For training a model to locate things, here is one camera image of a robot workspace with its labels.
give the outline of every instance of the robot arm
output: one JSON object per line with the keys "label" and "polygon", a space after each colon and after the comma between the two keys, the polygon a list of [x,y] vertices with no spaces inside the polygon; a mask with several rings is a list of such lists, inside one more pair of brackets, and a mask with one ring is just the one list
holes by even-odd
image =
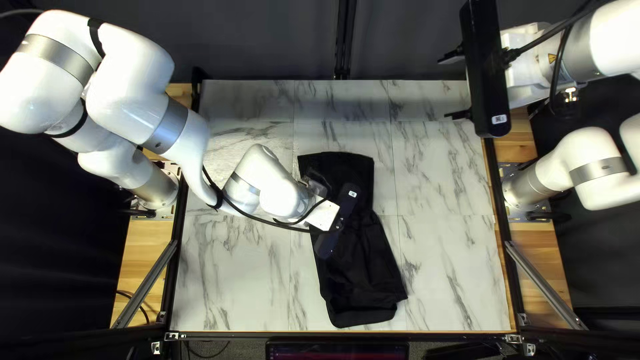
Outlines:
{"label": "robot arm", "polygon": [[[559,88],[615,76],[640,74],[640,0],[617,0],[599,7],[573,25],[564,49]],[[500,32],[502,46],[521,47],[552,26],[533,23]],[[505,70],[509,107],[547,98],[563,32],[524,52]]]}
{"label": "robot arm", "polygon": [[[175,185],[132,143],[140,144],[179,163],[191,190],[206,203],[220,202],[222,210],[238,214],[204,182],[209,128],[200,115],[164,92],[172,72],[171,56],[153,41],[51,10],[34,21],[0,72],[0,101],[5,102],[0,124],[21,133],[63,133],[78,124],[86,87],[84,124],[72,136],[58,139],[80,153],[85,170],[162,207],[175,198]],[[260,205],[275,218],[305,217],[321,230],[329,229],[338,210],[325,201],[308,214],[321,198],[297,183],[262,145],[244,155],[225,194],[244,213],[252,214]]]}
{"label": "robot arm", "polygon": [[[622,123],[620,135],[639,168],[640,114]],[[599,127],[583,127],[566,135],[552,152],[502,184],[506,202],[524,211],[572,187],[588,210],[640,200],[640,175],[629,174],[613,139]]]}
{"label": "robot arm", "polygon": [[[299,219],[322,198],[291,176],[264,145],[255,144],[244,154],[223,189],[244,212],[254,213],[258,205],[272,217]],[[326,231],[338,212],[338,205],[325,201],[305,221]]]}
{"label": "robot arm", "polygon": [[180,163],[193,192],[217,203],[201,175],[207,123],[164,92],[173,72],[169,54],[132,31],[88,23],[60,10],[34,21],[0,73],[2,125],[21,133],[48,130],[71,112],[91,78],[86,108],[96,124]]}

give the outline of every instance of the black cloth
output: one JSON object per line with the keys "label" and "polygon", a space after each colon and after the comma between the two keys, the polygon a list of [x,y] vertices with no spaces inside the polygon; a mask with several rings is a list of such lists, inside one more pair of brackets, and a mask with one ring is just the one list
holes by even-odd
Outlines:
{"label": "black cloth", "polygon": [[[343,328],[392,319],[396,303],[407,296],[385,231],[372,209],[373,159],[348,152],[322,152],[298,156],[298,165],[301,176],[328,183],[332,201],[345,183],[362,189],[363,196],[345,219],[331,257],[322,260],[316,256],[320,294],[331,323]],[[312,243],[317,238],[312,235]]]}

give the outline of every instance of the qr code label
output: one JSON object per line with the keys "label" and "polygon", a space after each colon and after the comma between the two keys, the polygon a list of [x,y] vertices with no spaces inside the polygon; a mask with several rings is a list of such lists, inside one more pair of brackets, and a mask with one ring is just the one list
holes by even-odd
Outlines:
{"label": "qr code label", "polygon": [[501,124],[503,122],[507,122],[507,115],[496,115],[491,118],[491,123],[493,125]]}

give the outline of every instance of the wooden table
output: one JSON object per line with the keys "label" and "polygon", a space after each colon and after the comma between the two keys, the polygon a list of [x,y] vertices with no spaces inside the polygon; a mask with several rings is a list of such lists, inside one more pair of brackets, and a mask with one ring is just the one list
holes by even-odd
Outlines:
{"label": "wooden table", "polygon": [[[181,104],[191,106],[191,85],[170,84],[167,94]],[[511,132],[499,139],[495,139],[495,147],[498,162],[525,162],[537,156],[533,134],[529,125],[527,112],[524,109],[515,109],[511,112],[513,127]],[[151,160],[163,160],[162,157],[145,150],[145,154]],[[173,222],[167,221],[142,221],[132,220],[129,224],[129,233],[125,245],[124,258],[120,270],[118,289],[133,293],[136,291],[151,266],[169,242],[171,238]],[[510,224],[511,237],[527,259],[538,269],[551,286],[560,294],[563,300],[571,305],[569,291],[564,277],[564,269],[558,251],[556,234],[552,223],[517,223]],[[496,226],[496,239],[498,246],[502,247],[499,232]],[[504,272],[504,258],[499,251]],[[158,279],[154,287],[145,299],[143,308],[147,311],[153,322],[160,309],[162,291],[164,286],[164,274]],[[544,299],[540,291],[533,285],[526,275],[520,274],[520,286],[525,311],[534,325],[551,327],[568,327],[567,324],[556,315],[551,306]],[[117,295],[113,308],[112,322],[115,321],[128,299]],[[511,328],[515,329],[513,313],[509,307],[509,319]],[[136,313],[130,326],[145,324],[144,316],[140,311]]]}

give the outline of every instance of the white marble surface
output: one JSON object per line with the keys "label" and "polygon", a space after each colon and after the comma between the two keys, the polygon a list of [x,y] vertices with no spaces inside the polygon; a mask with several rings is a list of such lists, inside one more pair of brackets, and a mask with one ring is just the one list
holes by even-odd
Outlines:
{"label": "white marble surface", "polygon": [[188,213],[172,324],[182,331],[289,327],[291,232],[231,215]]}
{"label": "white marble surface", "polygon": [[215,213],[191,194],[172,329],[509,329],[480,139],[469,121],[434,121],[465,104],[460,84],[210,81],[203,88],[212,135],[205,166],[220,186],[254,143],[296,177],[300,154],[374,159],[374,209],[409,299],[388,322],[336,329],[308,235]]}
{"label": "white marble surface", "polygon": [[389,121],[386,80],[296,81],[299,120]]}
{"label": "white marble surface", "polygon": [[443,121],[445,114],[471,107],[466,81],[390,80],[392,121]]}
{"label": "white marble surface", "polygon": [[480,139],[464,122],[393,122],[398,215],[491,215]]}
{"label": "white marble surface", "polygon": [[200,114],[215,120],[293,121],[294,81],[205,80]]}
{"label": "white marble surface", "polygon": [[408,330],[509,328],[492,217],[401,217],[400,243]]}

